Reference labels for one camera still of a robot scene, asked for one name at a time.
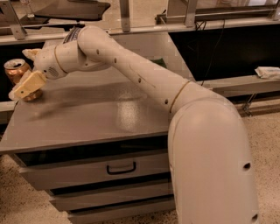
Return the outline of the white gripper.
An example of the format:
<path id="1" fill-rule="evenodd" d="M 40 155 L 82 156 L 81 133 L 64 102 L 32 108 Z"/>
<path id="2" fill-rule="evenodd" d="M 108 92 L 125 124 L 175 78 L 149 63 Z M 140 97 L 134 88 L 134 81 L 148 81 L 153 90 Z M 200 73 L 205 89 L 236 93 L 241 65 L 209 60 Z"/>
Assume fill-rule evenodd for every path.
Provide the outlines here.
<path id="1" fill-rule="evenodd" d="M 23 99 L 39 90 L 46 84 L 46 78 L 56 80 L 67 75 L 56 59 L 54 47 L 24 49 L 22 54 L 34 61 L 34 67 L 38 71 L 24 73 L 19 83 L 8 94 L 11 100 Z"/>

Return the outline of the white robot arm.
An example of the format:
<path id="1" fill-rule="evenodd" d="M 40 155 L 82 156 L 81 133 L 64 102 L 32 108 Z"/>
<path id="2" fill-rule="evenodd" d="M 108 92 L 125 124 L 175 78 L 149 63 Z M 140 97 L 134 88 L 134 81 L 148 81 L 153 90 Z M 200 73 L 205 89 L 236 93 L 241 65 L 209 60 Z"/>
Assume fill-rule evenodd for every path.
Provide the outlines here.
<path id="1" fill-rule="evenodd" d="M 260 224 L 248 134 L 225 97 L 124 48 L 92 25 L 74 41 L 27 49 L 24 56 L 34 69 L 10 91 L 11 99 L 23 99 L 71 72 L 109 65 L 168 112 L 178 224 Z"/>

